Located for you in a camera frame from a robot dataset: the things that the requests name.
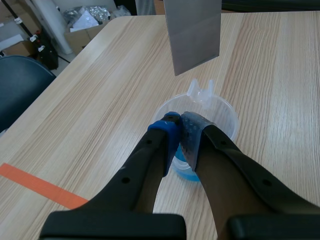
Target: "wood grain tabletop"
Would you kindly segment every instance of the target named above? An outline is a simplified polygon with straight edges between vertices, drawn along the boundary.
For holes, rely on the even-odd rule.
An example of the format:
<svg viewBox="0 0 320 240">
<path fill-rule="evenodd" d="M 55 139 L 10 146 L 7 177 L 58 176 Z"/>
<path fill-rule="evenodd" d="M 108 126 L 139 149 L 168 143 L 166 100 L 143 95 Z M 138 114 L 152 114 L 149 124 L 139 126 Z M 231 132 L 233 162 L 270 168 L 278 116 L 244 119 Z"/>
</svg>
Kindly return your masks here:
<svg viewBox="0 0 320 240">
<path fill-rule="evenodd" d="M 237 112 L 237 146 L 320 205 L 319 66 L 320 12 L 222 14 L 220 56 L 179 76 L 165 16 L 116 18 L 0 138 L 0 165 L 89 200 L 164 101 L 213 79 Z M 21 181 L 0 176 L 1 240 L 35 240 L 50 212 L 67 209 Z M 182 215 L 189 240 L 217 235 L 201 184 L 172 170 L 154 211 Z"/>
</svg>

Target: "blue chair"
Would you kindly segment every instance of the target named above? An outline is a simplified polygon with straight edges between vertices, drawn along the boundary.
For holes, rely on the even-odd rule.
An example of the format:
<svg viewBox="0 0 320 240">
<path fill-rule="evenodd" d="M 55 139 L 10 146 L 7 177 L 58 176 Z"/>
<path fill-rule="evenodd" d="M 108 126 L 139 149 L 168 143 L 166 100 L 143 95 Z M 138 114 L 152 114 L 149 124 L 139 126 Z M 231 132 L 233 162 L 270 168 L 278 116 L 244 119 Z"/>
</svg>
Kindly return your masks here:
<svg viewBox="0 0 320 240">
<path fill-rule="evenodd" d="M 0 133 L 16 121 L 55 78 L 30 57 L 0 57 Z"/>
</svg>

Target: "plastic bag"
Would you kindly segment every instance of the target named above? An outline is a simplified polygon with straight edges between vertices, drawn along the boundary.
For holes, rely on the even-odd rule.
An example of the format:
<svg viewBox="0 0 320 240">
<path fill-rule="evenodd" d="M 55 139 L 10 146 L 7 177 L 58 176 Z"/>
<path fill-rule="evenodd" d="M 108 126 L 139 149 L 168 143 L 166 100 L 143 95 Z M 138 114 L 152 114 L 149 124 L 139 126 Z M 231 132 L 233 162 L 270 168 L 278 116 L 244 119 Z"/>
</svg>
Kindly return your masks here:
<svg viewBox="0 0 320 240">
<path fill-rule="evenodd" d="M 129 10 L 123 5 L 118 6 L 117 10 L 111 13 L 112 19 L 115 19 L 117 17 L 123 17 L 123 16 L 131 16 L 131 13 L 129 12 Z"/>
<path fill-rule="evenodd" d="M 63 13 L 63 18 L 69 26 L 72 26 L 81 17 L 81 9 L 87 10 L 100 25 L 111 17 L 106 6 L 77 6 L 65 10 Z"/>
<path fill-rule="evenodd" d="M 84 8 L 81 8 L 79 13 L 81 17 L 73 24 L 74 29 L 88 29 L 98 26 L 98 21 Z"/>
</svg>

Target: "gray metal sheet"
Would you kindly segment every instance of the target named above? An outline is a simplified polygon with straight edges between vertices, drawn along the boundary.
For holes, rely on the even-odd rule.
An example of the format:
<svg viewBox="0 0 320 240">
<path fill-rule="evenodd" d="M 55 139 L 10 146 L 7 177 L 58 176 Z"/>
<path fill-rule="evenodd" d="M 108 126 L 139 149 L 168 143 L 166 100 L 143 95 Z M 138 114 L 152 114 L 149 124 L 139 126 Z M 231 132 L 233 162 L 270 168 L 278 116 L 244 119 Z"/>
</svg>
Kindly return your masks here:
<svg viewBox="0 0 320 240">
<path fill-rule="evenodd" d="M 219 56 L 221 0 L 164 0 L 174 74 Z"/>
</svg>

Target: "plastic measuring cup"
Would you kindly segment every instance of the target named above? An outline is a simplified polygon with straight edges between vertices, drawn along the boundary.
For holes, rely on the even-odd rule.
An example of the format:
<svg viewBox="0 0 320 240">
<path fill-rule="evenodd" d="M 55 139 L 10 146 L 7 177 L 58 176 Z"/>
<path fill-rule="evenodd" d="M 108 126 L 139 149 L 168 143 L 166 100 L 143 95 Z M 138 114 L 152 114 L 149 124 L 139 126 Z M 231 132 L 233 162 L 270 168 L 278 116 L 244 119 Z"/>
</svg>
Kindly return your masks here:
<svg viewBox="0 0 320 240">
<path fill-rule="evenodd" d="M 213 94 L 214 83 L 209 81 L 208 89 L 201 89 L 193 79 L 188 92 L 179 94 L 166 101 L 155 113 L 153 121 L 160 120 L 168 112 L 195 112 L 216 124 L 232 141 L 238 134 L 238 117 L 234 108 L 222 97 Z M 183 178 L 199 181 L 182 153 L 181 147 L 172 160 L 173 169 Z"/>
</svg>

